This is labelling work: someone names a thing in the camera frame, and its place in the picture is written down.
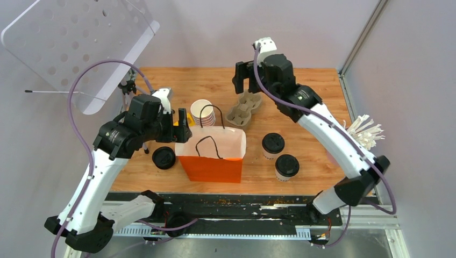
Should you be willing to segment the orange paper bag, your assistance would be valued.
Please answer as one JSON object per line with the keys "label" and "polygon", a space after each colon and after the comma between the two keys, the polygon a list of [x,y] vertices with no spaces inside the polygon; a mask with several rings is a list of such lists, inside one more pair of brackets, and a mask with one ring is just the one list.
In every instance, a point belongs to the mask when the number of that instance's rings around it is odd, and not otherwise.
{"label": "orange paper bag", "polygon": [[191,181],[240,183],[246,133],[222,126],[192,126],[193,136],[175,144],[175,154]]}

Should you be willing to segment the black coffee cup lid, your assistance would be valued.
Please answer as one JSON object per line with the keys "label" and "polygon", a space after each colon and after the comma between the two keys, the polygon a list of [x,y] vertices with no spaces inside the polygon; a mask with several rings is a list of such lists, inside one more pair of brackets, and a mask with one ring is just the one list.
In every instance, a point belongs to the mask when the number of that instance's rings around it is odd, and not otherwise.
{"label": "black coffee cup lid", "polygon": [[271,154],[278,154],[284,150],[285,140],[278,133],[268,133],[262,139],[263,149]]}

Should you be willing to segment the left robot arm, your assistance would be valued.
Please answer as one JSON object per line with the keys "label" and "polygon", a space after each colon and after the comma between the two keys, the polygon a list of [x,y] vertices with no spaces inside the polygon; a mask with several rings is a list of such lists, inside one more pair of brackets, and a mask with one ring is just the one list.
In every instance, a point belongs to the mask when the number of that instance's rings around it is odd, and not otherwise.
{"label": "left robot arm", "polygon": [[150,190],[112,210],[102,206],[120,171],[145,142],[185,143],[191,138],[186,109],[177,113],[179,123],[174,125],[166,96],[134,96],[126,111],[100,127],[73,197],[59,215],[47,218],[45,228],[74,250],[98,253],[114,233],[131,223],[145,218],[160,221],[164,200]]}

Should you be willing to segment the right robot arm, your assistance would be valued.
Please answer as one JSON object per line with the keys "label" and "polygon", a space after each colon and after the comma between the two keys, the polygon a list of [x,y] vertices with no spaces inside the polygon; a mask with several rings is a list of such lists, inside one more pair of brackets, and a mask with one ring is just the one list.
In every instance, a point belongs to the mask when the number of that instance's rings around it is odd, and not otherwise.
{"label": "right robot arm", "polygon": [[310,222],[321,224],[333,210],[357,206],[384,179],[390,161],[357,143],[333,118],[320,96],[309,86],[296,82],[293,64],[285,55],[273,54],[262,62],[237,62],[232,79],[237,94],[244,92],[245,79],[249,80],[249,92],[264,92],[281,113],[310,132],[344,171],[341,181],[310,202]]}

